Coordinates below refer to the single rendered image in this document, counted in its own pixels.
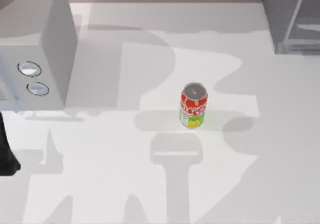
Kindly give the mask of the small round microwave knob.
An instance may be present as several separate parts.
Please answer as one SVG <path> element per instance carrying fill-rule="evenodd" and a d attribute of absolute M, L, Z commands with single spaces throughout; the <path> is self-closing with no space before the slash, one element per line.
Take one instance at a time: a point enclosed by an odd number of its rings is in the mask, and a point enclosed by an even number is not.
<path fill-rule="evenodd" d="M 41 82 L 28 84 L 26 88 L 32 95 L 35 96 L 46 96 L 50 92 L 49 87 Z"/>

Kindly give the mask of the pale microwave oven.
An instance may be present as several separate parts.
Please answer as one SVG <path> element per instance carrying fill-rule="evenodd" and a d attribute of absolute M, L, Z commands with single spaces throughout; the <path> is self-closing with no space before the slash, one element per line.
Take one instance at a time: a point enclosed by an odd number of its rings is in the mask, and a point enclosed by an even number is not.
<path fill-rule="evenodd" d="M 77 44 L 69 0 L 0 0 L 0 110 L 63 109 Z M 41 75 L 22 75 L 17 65 L 26 61 Z M 26 86 L 36 82 L 49 94 L 32 95 Z"/>

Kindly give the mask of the red and green can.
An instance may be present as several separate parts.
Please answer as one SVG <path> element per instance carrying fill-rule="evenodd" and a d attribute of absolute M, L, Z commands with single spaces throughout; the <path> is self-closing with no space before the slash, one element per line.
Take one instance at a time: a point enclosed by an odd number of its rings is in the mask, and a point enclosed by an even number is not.
<path fill-rule="evenodd" d="M 200 127 L 206 115 L 209 94 L 198 82 L 187 84 L 180 96 L 180 122 L 187 128 Z"/>

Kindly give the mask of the grey cabinet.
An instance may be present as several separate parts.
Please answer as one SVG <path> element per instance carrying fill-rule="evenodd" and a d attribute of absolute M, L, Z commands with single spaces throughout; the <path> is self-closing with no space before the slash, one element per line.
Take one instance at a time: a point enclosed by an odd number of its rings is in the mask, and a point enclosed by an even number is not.
<path fill-rule="evenodd" d="M 276 54 L 320 56 L 320 0 L 261 0 Z"/>

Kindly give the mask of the large round microwave knob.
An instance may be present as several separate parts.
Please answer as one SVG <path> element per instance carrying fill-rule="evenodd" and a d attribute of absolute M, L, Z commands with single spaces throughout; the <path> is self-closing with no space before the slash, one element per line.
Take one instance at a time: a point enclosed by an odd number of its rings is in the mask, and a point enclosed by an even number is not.
<path fill-rule="evenodd" d="M 32 61 L 18 63 L 17 68 L 22 75 L 27 77 L 37 77 L 42 73 L 42 68 Z"/>

